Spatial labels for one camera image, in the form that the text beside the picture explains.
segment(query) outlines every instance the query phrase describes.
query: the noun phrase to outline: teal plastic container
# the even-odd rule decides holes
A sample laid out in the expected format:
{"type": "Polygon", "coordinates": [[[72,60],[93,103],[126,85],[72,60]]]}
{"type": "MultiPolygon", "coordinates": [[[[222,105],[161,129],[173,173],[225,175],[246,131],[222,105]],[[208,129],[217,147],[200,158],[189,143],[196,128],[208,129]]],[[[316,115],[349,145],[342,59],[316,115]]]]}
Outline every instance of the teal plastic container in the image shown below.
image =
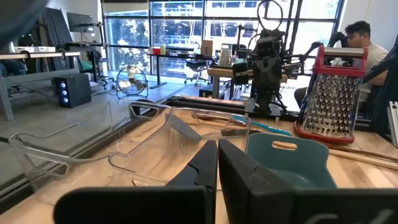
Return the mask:
{"type": "Polygon", "coordinates": [[[273,134],[251,134],[247,154],[297,189],[337,188],[326,167],[329,149],[318,142],[273,134]],[[275,148],[272,146],[274,141],[292,143],[297,148],[275,148]]]}

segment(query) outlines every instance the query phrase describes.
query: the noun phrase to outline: white t-shirt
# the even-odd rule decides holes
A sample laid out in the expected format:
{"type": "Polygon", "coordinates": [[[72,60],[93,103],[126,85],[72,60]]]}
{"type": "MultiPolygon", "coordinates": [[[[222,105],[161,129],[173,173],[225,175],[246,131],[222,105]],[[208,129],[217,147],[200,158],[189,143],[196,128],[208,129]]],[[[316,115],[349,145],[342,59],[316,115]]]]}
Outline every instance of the white t-shirt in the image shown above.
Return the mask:
{"type": "MultiPolygon", "coordinates": [[[[372,44],[368,47],[368,59],[366,64],[366,72],[370,71],[370,69],[381,62],[388,51],[378,45],[372,44]]],[[[366,102],[368,100],[369,94],[371,92],[372,84],[367,83],[364,84],[361,88],[361,94],[359,96],[359,102],[366,102]]]]}

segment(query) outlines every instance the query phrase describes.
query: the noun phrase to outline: box grater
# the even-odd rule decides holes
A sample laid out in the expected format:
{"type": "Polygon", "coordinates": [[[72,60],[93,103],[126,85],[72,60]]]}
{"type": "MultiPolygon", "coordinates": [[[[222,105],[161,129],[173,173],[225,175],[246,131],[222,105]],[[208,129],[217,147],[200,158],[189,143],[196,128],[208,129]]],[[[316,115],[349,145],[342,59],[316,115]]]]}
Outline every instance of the box grater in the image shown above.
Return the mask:
{"type": "Polygon", "coordinates": [[[319,47],[299,119],[294,123],[298,136],[335,144],[354,142],[354,125],[367,57],[366,48],[319,47]],[[353,66],[326,66],[324,61],[327,57],[354,58],[353,66]]]}

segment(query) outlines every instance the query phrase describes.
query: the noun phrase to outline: white wall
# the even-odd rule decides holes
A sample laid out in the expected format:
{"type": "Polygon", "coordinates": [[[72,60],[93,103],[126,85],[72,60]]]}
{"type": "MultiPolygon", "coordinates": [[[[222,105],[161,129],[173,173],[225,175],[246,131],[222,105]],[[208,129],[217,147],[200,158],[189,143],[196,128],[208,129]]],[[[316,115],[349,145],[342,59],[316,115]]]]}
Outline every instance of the white wall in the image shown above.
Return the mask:
{"type": "Polygon", "coordinates": [[[398,0],[346,0],[339,30],[356,21],[371,25],[371,41],[391,50],[398,35],[398,0]]]}

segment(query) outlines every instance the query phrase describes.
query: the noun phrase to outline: clear plastic tray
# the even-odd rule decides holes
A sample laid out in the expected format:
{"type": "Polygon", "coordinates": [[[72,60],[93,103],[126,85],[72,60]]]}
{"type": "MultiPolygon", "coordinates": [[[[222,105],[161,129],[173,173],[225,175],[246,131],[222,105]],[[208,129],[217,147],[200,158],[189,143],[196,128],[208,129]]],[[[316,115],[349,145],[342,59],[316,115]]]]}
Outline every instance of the clear plastic tray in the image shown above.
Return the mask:
{"type": "Polygon", "coordinates": [[[135,174],[137,185],[140,181],[162,185],[175,177],[208,140],[228,138],[245,151],[249,128],[250,121],[242,115],[176,108],[159,132],[126,156],[115,154],[109,161],[112,166],[135,174]]]}
{"type": "Polygon", "coordinates": [[[164,185],[210,139],[245,150],[250,121],[234,116],[243,117],[118,100],[47,136],[17,133],[9,142],[39,200],[53,205],[80,187],[164,185]],[[232,128],[237,136],[221,133],[232,128]]]}

